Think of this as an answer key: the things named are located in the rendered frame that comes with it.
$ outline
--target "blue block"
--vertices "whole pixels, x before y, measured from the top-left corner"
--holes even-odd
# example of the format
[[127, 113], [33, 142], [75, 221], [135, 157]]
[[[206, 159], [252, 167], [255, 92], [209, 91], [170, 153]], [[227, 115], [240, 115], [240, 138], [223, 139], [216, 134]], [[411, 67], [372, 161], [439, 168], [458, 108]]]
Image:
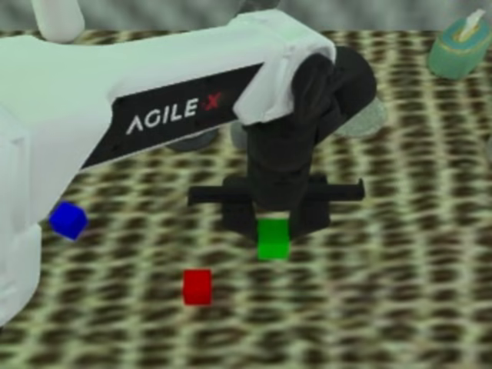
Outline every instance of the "blue block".
[[49, 223], [56, 233], [75, 241], [87, 226], [88, 219], [83, 209], [62, 202], [53, 211]]

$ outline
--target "woven rug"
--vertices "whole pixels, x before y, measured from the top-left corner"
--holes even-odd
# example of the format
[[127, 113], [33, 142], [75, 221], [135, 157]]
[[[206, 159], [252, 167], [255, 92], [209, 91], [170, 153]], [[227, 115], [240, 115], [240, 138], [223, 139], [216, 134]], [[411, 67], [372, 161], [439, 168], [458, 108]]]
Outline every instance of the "woven rug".
[[[334, 205], [332, 227], [289, 260], [259, 261], [217, 206], [186, 206], [188, 186], [244, 170], [227, 130], [202, 151], [82, 173], [63, 199], [91, 223], [75, 243], [43, 225], [42, 282], [0, 337], [1, 369], [492, 367], [492, 56], [442, 81], [425, 68], [433, 32], [326, 35], [372, 64], [390, 120], [327, 139], [314, 170], [363, 178], [367, 199]], [[212, 306], [183, 306], [187, 268], [212, 270]]]

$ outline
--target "red cube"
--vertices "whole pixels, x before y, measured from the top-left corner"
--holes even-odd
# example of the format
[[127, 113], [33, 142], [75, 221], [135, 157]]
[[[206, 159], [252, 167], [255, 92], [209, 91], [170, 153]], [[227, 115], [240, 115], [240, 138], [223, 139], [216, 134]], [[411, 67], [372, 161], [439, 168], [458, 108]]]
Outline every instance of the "red cube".
[[210, 305], [212, 302], [211, 271], [209, 269], [185, 270], [182, 291], [185, 305]]

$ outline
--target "green cube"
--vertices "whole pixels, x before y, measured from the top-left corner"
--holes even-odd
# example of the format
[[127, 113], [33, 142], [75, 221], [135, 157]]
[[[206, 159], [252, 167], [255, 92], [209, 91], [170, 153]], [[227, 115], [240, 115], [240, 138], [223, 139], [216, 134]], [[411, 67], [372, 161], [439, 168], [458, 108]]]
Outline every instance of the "green cube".
[[258, 258], [260, 260], [287, 259], [290, 243], [287, 219], [258, 220]]

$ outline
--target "teal container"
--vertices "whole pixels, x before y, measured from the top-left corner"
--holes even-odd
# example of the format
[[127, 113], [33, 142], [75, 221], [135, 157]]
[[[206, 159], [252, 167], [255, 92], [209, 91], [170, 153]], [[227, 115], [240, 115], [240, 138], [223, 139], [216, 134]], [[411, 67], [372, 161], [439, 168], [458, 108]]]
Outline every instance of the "teal container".
[[466, 21], [465, 18], [459, 19], [434, 42], [427, 66], [435, 75], [453, 80], [462, 79], [484, 60], [492, 41], [490, 26], [481, 19], [466, 39], [458, 41], [457, 36]]

